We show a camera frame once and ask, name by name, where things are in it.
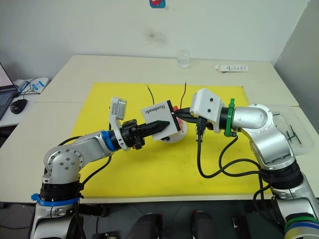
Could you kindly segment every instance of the clear plastic cup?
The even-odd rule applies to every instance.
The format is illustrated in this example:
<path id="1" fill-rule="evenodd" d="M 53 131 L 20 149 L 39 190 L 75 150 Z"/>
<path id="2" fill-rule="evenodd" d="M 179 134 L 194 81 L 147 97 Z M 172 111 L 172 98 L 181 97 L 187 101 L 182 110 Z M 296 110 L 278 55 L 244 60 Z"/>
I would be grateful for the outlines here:
<path id="1" fill-rule="evenodd" d="M 189 51 L 180 50 L 177 52 L 177 63 L 181 69 L 187 69 L 190 66 L 190 54 Z"/>

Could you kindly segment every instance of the blue ring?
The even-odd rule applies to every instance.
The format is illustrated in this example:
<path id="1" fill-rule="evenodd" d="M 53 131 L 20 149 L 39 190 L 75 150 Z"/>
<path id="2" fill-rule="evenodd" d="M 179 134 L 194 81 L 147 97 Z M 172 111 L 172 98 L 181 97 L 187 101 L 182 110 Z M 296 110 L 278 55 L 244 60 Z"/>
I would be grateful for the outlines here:
<path id="1" fill-rule="evenodd" d="M 64 205 L 70 205 L 70 204 L 74 204 L 77 203 L 79 201 L 79 198 L 73 198 L 70 200 L 65 200 L 65 201 L 59 201 L 59 202 L 47 202 L 47 201 L 43 201 L 39 198 L 39 194 L 34 193 L 31 195 L 31 199 L 33 201 L 37 201 L 38 204 L 42 205 L 42 206 L 46 206 L 46 207 L 56 207 L 56 206 L 64 206 Z"/>
<path id="2" fill-rule="evenodd" d="M 112 145 L 111 139 L 110 139 L 110 132 L 109 131 L 101 131 L 102 133 L 102 139 L 106 143 L 107 147 L 112 151 L 115 152 L 116 149 Z"/>
<path id="3" fill-rule="evenodd" d="M 298 227 L 308 227 L 308 228 L 314 228 L 314 229 L 317 229 L 319 230 L 319 224 L 317 223 L 313 223 L 313 222 L 307 222 L 307 221 L 304 221 L 304 222 L 295 222 L 295 223 L 292 223 L 288 228 L 287 228 L 287 232 L 293 228 L 298 228 Z"/>

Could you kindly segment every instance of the black wire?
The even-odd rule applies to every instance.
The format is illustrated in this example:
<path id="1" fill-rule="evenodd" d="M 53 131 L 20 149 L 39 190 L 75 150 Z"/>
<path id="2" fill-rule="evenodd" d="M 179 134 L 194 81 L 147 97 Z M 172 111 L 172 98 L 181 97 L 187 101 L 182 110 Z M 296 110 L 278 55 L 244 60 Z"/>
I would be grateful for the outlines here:
<path id="1" fill-rule="evenodd" d="M 253 203 L 254 203 L 254 206 L 255 206 L 255 208 L 256 208 L 258 214 L 259 214 L 260 216 L 262 216 L 266 221 L 268 221 L 271 225 L 273 225 L 275 228 L 277 228 L 278 231 L 280 231 L 282 234 L 284 234 L 283 228 L 282 228 L 279 224 L 277 224 L 276 222 L 274 222 L 274 221 L 270 220 L 269 218 L 267 218 L 267 217 L 260 211 L 260 209 L 259 209 L 259 207 L 258 207 L 258 205 L 257 205 L 257 200 L 256 200 L 256 199 L 257 199 L 258 194 L 260 194 L 261 192 L 266 191 L 266 190 L 269 189 L 270 187 L 271 187 L 271 185 L 268 184 L 266 187 L 259 189 L 259 190 L 254 194 Z"/>
<path id="2" fill-rule="evenodd" d="M 63 141 L 62 143 L 60 143 L 58 146 L 64 145 L 67 142 L 70 142 L 70 141 L 75 140 L 75 139 L 80 138 L 80 137 L 82 137 L 82 136 L 75 136 L 75 137 L 72 137 L 72 138 L 68 138 L 65 141 Z"/>
<path id="3" fill-rule="evenodd" d="M 183 102 L 183 98 L 184 98 L 185 93 L 186 93 L 186 81 L 185 81 L 185 85 L 184 85 L 184 93 L 180 99 L 180 106 L 179 106 L 180 109 L 181 109 L 181 103 Z"/>
<path id="4" fill-rule="evenodd" d="M 95 175 L 97 174 L 98 172 L 100 172 L 102 169 L 104 169 L 106 166 L 108 166 L 111 162 L 111 159 L 112 159 L 112 156 L 109 156 L 109 159 L 108 161 L 103 165 L 101 166 L 100 168 L 98 168 L 97 170 L 95 170 L 93 173 L 91 173 L 86 179 L 84 179 L 84 181 L 80 184 L 79 188 L 77 189 L 75 195 L 79 195 L 80 196 L 80 191 L 84 189 L 84 185 Z M 85 232 L 83 230 L 83 227 L 81 225 L 81 222 L 80 222 L 80 216 L 79 216 L 79 204 L 77 203 L 74 207 L 74 216 L 75 216 L 75 220 L 76 220 L 76 223 L 78 225 L 78 228 L 80 229 L 80 233 L 81 233 L 81 238 L 82 239 L 86 239 L 86 236 L 85 236 Z"/>
<path id="5" fill-rule="evenodd" d="M 219 159 L 218 159 L 219 168 L 222 168 L 222 158 L 223 158 L 224 153 L 225 153 L 226 150 L 227 150 L 230 146 L 232 146 L 237 140 L 238 140 L 238 136 L 236 136 L 236 137 L 235 137 L 228 145 L 226 145 L 226 147 L 221 151 L 221 153 L 220 153 L 220 155 L 219 155 Z M 260 167 L 260 165 L 259 165 L 257 162 L 255 162 L 255 161 L 253 161 L 253 160 L 251 160 L 251 159 L 244 159 L 244 160 L 245 160 L 245 162 L 249 162 L 249 163 L 254 164 L 259 170 L 261 170 L 261 167 Z M 228 173 L 228 172 L 226 172 L 226 171 L 223 171 L 223 173 L 224 173 L 225 175 L 229 176 L 229 177 L 238 177 L 238 175 L 239 175 L 239 174 Z M 258 175 L 258 180 L 259 180 L 259 187 L 260 187 L 260 189 L 262 189 L 262 188 L 263 188 L 263 180 L 262 180 L 261 175 Z M 276 220 L 274 219 L 274 217 L 272 216 L 272 214 L 270 213 L 270 211 L 268 210 L 268 208 L 267 208 L 267 206 L 266 206 L 266 204 L 265 204 L 264 191 L 261 191 L 260 197 L 261 197 L 261 200 L 262 200 L 262 205 L 263 205 L 263 207 L 264 207 L 264 210 L 265 210 L 266 213 L 267 213 L 268 218 L 272 219 L 272 220 L 275 222 Z"/>
<path id="6" fill-rule="evenodd" d="M 36 80 L 36 79 L 39 79 L 39 77 L 36 77 L 36 78 L 33 78 L 29 81 L 29 89 L 26 90 L 25 92 L 20 92 L 20 94 L 16 95 L 15 97 L 18 97 L 18 96 L 23 96 L 23 99 L 24 99 L 24 95 L 39 95 L 40 93 L 39 92 L 34 92 L 34 93 L 31 93 L 31 94 L 26 94 L 27 92 L 31 91 L 32 88 L 31 88 L 31 83 L 33 80 Z"/>
<path id="7" fill-rule="evenodd" d="M 200 153 L 201 153 L 201 140 L 197 141 L 197 168 L 198 171 L 200 173 L 200 175 L 204 178 L 213 178 L 215 176 L 217 176 L 218 174 L 220 174 L 221 172 L 223 172 L 226 168 L 228 168 L 229 166 L 238 163 L 238 162 L 247 162 L 250 159 L 235 159 L 229 163 L 227 163 L 225 166 L 221 167 L 219 170 L 217 170 L 216 172 L 214 172 L 213 174 L 210 175 L 206 175 L 204 174 L 204 172 L 201 169 L 201 165 L 200 165 Z M 241 176 L 247 176 L 247 175 L 252 175 L 252 174 L 259 174 L 259 175 L 263 175 L 264 177 L 268 177 L 268 175 L 264 172 L 261 171 L 249 171 L 249 172 L 244 172 L 244 173 L 237 173 L 237 174 L 233 174 L 233 177 L 241 177 Z"/>
<path id="8" fill-rule="evenodd" d="M 218 159 L 218 165 L 219 165 L 219 169 L 222 169 L 222 158 L 223 158 L 223 155 L 225 153 L 225 151 L 231 146 L 233 145 L 236 141 L 238 140 L 238 136 L 236 136 L 228 145 L 226 145 L 226 147 L 221 151 L 220 155 L 219 155 L 219 159 Z M 251 159 L 241 159 L 243 160 L 244 162 L 250 162 L 250 163 L 253 163 L 259 170 L 261 170 L 261 167 L 260 165 L 251 160 Z M 228 173 L 226 172 L 225 170 L 222 171 L 225 175 L 227 176 L 230 176 L 230 177 L 239 177 L 241 176 L 242 174 L 232 174 L 232 173 Z M 264 198 L 264 191 L 266 189 L 264 189 L 263 187 L 263 180 L 262 180 L 262 177 L 261 177 L 261 174 L 258 175 L 258 180 L 259 180 L 259 186 L 260 186 L 260 190 L 258 190 L 258 192 L 260 193 L 260 196 L 261 196 L 261 200 L 262 200 L 262 205 L 267 213 L 267 216 L 268 218 L 266 218 L 266 216 L 264 214 L 261 213 L 261 211 L 259 210 L 259 208 L 257 207 L 257 202 L 254 201 L 254 205 L 255 205 L 255 208 L 257 210 L 257 212 L 262 216 L 264 217 L 267 221 L 271 221 L 272 220 L 272 224 L 276 224 L 276 220 L 274 219 L 274 217 L 272 216 L 272 214 L 269 212 L 267 206 L 265 205 L 265 198 Z"/>
<path id="9" fill-rule="evenodd" d="M 150 92 L 150 94 L 151 94 L 152 101 L 153 101 L 153 105 L 154 105 L 154 96 L 153 96 L 153 94 L 152 94 L 152 92 L 151 92 L 151 90 L 150 90 L 149 86 L 148 86 L 148 90 L 149 90 L 149 92 Z"/>
<path id="10" fill-rule="evenodd" d="M 98 226 L 99 226 L 99 216 L 96 218 L 96 225 L 95 225 L 95 234 L 98 233 Z"/>
<path id="11" fill-rule="evenodd" d="M 0 228 L 10 229 L 10 230 L 21 230 L 21 229 L 27 229 L 29 227 L 11 228 L 11 227 L 6 227 L 6 226 L 3 226 L 3 225 L 0 225 Z"/>

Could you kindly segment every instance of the green clip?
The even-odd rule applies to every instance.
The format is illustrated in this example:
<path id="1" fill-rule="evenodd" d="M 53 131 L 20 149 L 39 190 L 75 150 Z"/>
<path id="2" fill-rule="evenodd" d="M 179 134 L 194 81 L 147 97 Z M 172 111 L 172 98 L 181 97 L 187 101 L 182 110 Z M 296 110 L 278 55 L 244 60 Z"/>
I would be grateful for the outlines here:
<path id="1" fill-rule="evenodd" d="M 231 119 L 233 117 L 233 112 L 235 109 L 235 99 L 231 98 L 230 103 L 228 105 L 228 114 L 227 114 L 227 123 L 224 135 L 226 137 L 235 137 L 236 133 L 231 131 Z"/>

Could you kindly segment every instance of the white table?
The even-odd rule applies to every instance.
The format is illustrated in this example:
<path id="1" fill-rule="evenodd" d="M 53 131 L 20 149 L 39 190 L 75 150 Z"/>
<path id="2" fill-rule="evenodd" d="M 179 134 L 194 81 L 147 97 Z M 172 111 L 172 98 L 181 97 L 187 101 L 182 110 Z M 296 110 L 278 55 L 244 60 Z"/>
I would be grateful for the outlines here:
<path id="1" fill-rule="evenodd" d="M 317 163 L 316 149 L 319 148 L 319 136 L 274 68 L 268 62 L 227 62 L 247 64 L 250 71 L 222 74 L 214 70 L 215 64 L 220 63 L 224 62 L 196 60 L 192 61 L 190 69 L 182 70 L 177 67 L 174 59 L 72 57 L 0 149 L 0 201 L 31 202 L 30 195 L 39 192 L 41 187 L 45 153 L 70 136 L 83 102 L 89 94 L 92 83 L 96 81 L 183 84 L 187 80 L 188 84 L 194 85 L 241 85 L 244 86 L 251 103 L 293 106 L 295 113 L 315 143 L 315 149 L 312 152 L 298 156 L 297 160 L 318 197 L 317 167 L 319 163 Z M 238 199 L 252 199 L 252 195 L 85 198 L 81 202 Z"/>
<path id="2" fill-rule="evenodd" d="M 22 119 L 27 115 L 32 106 L 35 104 L 39 95 L 25 95 L 24 98 L 27 99 L 27 103 L 23 111 L 19 114 L 14 114 L 11 112 L 10 107 L 6 110 L 2 118 L 0 119 L 0 127 L 12 126 L 19 124 Z M 12 102 L 23 99 L 23 96 L 16 97 Z"/>

